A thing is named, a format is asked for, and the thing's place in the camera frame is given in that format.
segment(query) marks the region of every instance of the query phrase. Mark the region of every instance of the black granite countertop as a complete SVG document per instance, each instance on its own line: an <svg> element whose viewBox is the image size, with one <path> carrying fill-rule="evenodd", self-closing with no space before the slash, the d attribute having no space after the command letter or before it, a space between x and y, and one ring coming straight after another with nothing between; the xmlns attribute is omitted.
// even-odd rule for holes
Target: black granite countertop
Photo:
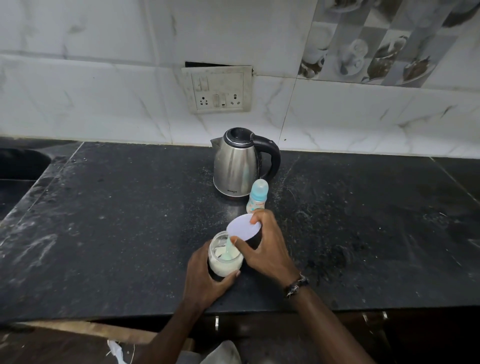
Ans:
<svg viewBox="0 0 480 364"><path fill-rule="evenodd" d="M192 252L245 213L215 191L214 150L69 147L2 224L0 321L171 314ZM480 205L445 172L455 168L284 151L266 205L332 309L478 305ZM244 263L209 312L284 310L277 287Z"/></svg>

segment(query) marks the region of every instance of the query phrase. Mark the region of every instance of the electric kettle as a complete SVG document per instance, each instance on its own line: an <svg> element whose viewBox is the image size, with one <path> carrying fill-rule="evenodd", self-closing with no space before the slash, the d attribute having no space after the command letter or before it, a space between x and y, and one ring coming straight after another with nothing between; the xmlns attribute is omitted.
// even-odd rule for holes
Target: electric kettle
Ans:
<svg viewBox="0 0 480 364"><path fill-rule="evenodd" d="M223 137L212 139L211 142L216 150L213 184L224 195L248 196L253 182L259 178L269 182L278 172L280 150L277 145L248 129L229 129ZM272 166L262 176L260 176L262 168L260 152L272 156Z"/></svg>

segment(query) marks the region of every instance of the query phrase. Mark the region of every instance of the switch plate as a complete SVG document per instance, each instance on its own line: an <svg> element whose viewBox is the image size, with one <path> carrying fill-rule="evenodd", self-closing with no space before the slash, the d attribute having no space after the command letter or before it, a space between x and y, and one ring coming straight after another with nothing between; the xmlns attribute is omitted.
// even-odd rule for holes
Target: switch plate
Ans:
<svg viewBox="0 0 480 364"><path fill-rule="evenodd" d="M183 87L192 114L250 111L252 67L185 67Z"/></svg>

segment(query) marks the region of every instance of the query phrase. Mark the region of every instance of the glass jar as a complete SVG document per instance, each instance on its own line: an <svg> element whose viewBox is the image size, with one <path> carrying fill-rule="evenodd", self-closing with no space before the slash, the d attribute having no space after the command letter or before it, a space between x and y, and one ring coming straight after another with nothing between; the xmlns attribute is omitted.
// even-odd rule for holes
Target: glass jar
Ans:
<svg viewBox="0 0 480 364"><path fill-rule="evenodd" d="M232 259L222 259L222 255L227 250L228 233L221 231L212 239L208 247L208 263L212 271L220 277L226 277L231 272L240 269L243 263L243 255L232 245L230 255Z"/></svg>

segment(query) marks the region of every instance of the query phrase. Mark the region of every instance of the black kettle handle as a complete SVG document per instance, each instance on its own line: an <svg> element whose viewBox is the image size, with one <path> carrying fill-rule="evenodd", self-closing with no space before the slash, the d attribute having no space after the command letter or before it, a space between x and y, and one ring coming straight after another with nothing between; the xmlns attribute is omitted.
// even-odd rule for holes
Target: black kettle handle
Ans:
<svg viewBox="0 0 480 364"><path fill-rule="evenodd" d="M252 136L252 140L257 152L265 152L272 156L272 166L270 167L270 170L263 176L259 177L267 182L270 182L280 168L280 149L278 149L278 146L273 142L273 140L267 139L263 136L254 134Z"/></svg>

